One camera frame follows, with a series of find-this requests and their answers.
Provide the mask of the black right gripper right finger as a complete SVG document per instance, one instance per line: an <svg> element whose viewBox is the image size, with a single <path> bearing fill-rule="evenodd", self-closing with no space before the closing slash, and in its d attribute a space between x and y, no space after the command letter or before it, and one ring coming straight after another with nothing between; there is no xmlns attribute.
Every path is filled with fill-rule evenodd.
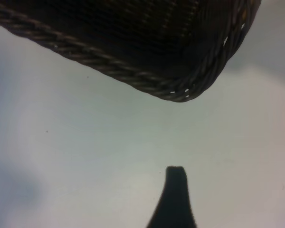
<svg viewBox="0 0 285 228"><path fill-rule="evenodd" d="M187 174L182 166L178 166L178 169L180 174L180 203L178 209L180 228L196 228L197 225L190 204Z"/></svg>

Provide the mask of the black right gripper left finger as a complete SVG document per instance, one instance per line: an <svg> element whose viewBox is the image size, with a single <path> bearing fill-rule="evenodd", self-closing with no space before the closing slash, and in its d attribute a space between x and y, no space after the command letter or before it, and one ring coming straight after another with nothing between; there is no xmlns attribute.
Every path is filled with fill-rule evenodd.
<svg viewBox="0 0 285 228"><path fill-rule="evenodd" d="M173 178L175 177L176 166L166 168L165 182L161 196L155 208L155 211L147 225L147 228L170 228L173 224Z"/></svg>

